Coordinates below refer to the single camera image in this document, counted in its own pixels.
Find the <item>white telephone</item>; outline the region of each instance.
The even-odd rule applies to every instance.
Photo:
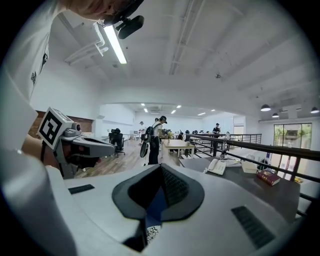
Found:
[[[227,163],[218,159],[213,159],[208,168],[205,168],[204,173],[211,172],[218,175],[223,175]]]

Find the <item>black cap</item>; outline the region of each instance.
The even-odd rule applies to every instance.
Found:
[[[164,115],[162,115],[159,120],[162,120],[162,119],[164,119],[165,120],[164,123],[167,124],[167,118]]]

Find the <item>desk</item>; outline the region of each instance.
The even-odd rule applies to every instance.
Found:
[[[161,158],[163,158],[164,146],[168,153],[169,150],[178,150],[178,157],[180,157],[180,150],[191,150],[191,158],[194,158],[195,146],[191,144],[187,146],[187,143],[181,139],[170,139],[170,143],[168,143],[167,139],[163,139],[161,145]]]
[[[203,172],[215,157],[180,159],[183,167]],[[208,175],[229,180],[264,202],[271,205],[288,223],[293,223],[298,209],[300,185],[281,178],[278,184],[269,186],[256,174],[244,173],[242,167],[226,167],[223,175],[207,172]]]

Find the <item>white ceiling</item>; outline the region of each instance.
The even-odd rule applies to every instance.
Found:
[[[86,58],[75,67],[105,82],[211,77],[214,86],[237,91],[257,109],[264,103],[272,111],[297,104],[320,108],[318,61],[303,32],[273,1],[145,0],[134,15],[143,15],[145,21],[140,30],[120,41],[128,64],[119,64],[105,37],[109,50],[104,56]],[[65,57],[92,41],[92,22],[82,22],[76,14],[65,12],[52,25],[52,34],[68,51]]]
[[[188,107],[181,106],[177,108],[177,105],[167,105],[167,104],[149,104],[145,103],[145,106],[142,106],[140,103],[129,103],[126,106],[137,112],[137,113],[145,113],[145,108],[148,110],[149,115],[158,115],[158,116],[173,116],[173,117],[187,117],[187,118],[205,118],[210,115],[221,114],[222,111],[211,111],[212,109],[208,108],[200,108],[200,107]]]

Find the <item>office chair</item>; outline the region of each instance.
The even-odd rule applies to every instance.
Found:
[[[120,129],[117,128],[112,129],[109,133],[109,141],[115,147],[114,154],[116,154],[117,158],[119,157],[119,153],[126,155],[126,153],[122,151],[124,149],[124,135],[120,132]]]

